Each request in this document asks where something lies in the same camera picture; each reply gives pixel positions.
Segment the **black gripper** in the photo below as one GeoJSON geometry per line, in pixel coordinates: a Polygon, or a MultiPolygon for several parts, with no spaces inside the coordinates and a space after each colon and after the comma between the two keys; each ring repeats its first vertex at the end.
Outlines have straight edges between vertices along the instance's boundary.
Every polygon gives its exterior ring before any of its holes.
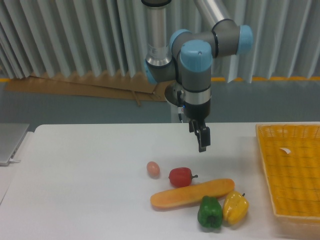
{"type": "Polygon", "coordinates": [[[200,126],[198,121],[206,119],[211,110],[211,101],[208,100],[202,104],[191,104],[184,102],[184,114],[187,118],[192,119],[189,121],[189,132],[194,133],[198,137],[198,151],[205,152],[207,147],[211,145],[210,128],[203,122],[200,126]]]}

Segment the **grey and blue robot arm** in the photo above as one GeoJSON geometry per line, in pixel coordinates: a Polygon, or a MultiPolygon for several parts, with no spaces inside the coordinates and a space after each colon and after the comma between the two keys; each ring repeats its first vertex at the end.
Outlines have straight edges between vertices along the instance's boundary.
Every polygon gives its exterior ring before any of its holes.
{"type": "Polygon", "coordinates": [[[216,58],[249,52],[254,44],[248,25],[237,25],[220,0],[197,0],[196,8],[210,30],[192,33],[176,30],[167,37],[168,0],[145,0],[148,50],[144,69],[151,84],[171,82],[165,99],[171,114],[187,121],[197,138],[199,152],[211,144],[206,118],[211,107],[211,67],[216,58]]]}

